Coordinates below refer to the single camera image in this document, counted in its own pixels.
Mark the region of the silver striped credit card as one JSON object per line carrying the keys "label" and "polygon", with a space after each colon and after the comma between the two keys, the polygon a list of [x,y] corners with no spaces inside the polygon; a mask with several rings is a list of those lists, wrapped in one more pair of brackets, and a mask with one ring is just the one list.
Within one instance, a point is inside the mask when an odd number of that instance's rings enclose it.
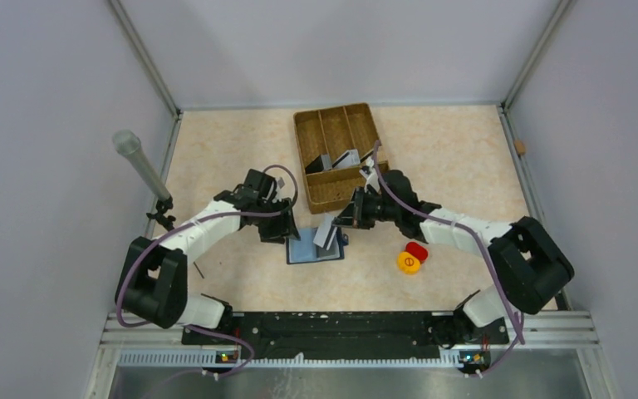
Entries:
{"label": "silver striped credit card", "polygon": [[334,218],[332,214],[325,213],[323,215],[312,241],[318,248],[328,250],[332,246],[333,239],[336,237]]}

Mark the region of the woven brown divided tray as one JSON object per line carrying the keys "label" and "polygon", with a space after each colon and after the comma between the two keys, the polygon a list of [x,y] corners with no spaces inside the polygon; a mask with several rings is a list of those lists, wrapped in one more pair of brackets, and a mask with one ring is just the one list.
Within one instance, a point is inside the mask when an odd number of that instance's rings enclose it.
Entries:
{"label": "woven brown divided tray", "polygon": [[380,139],[369,105],[299,111],[292,121],[309,211],[345,207],[353,190],[365,183],[361,167]]}

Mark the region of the dark grey credit card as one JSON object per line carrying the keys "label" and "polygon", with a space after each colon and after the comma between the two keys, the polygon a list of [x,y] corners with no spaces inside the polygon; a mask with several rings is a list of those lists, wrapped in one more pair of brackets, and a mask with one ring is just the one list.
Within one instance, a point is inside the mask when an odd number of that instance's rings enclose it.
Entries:
{"label": "dark grey credit card", "polygon": [[305,168],[305,174],[311,175],[322,173],[332,169],[331,157],[328,154],[321,154],[311,161]]}

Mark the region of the navy blue card holder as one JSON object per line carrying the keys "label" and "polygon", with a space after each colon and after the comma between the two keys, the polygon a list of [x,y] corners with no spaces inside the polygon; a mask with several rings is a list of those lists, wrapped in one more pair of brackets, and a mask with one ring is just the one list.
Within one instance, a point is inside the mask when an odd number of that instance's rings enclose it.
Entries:
{"label": "navy blue card holder", "polygon": [[345,258],[345,247],[349,239],[341,229],[336,229],[330,248],[323,249],[313,242],[317,228],[301,228],[298,230],[300,239],[288,239],[286,242],[286,263],[314,264],[342,260]]}

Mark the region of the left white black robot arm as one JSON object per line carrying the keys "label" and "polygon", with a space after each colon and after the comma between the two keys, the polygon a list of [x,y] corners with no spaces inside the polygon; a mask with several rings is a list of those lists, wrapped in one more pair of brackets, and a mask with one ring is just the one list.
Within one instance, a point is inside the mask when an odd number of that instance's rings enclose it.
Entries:
{"label": "left white black robot arm", "polygon": [[115,292],[120,325],[200,327],[213,343],[233,333],[232,306],[189,291],[188,268],[216,243],[247,226],[266,244],[298,239],[293,208],[298,196],[282,198],[281,185],[267,171],[248,171],[243,183],[215,195],[192,219],[154,238],[134,239],[125,256]]}

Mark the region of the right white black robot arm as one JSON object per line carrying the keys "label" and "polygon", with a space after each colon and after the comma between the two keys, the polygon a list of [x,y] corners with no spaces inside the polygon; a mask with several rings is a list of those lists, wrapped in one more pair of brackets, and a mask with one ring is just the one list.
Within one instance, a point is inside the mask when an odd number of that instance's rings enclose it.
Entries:
{"label": "right white black robot arm", "polygon": [[371,179],[354,189],[333,225],[372,229],[378,222],[392,223],[408,239],[448,245],[486,263],[492,285],[454,310],[454,332],[464,342],[477,342],[500,318],[514,321],[539,313],[575,276],[572,264],[533,217],[496,222],[456,213],[420,199],[399,170],[373,173]]}

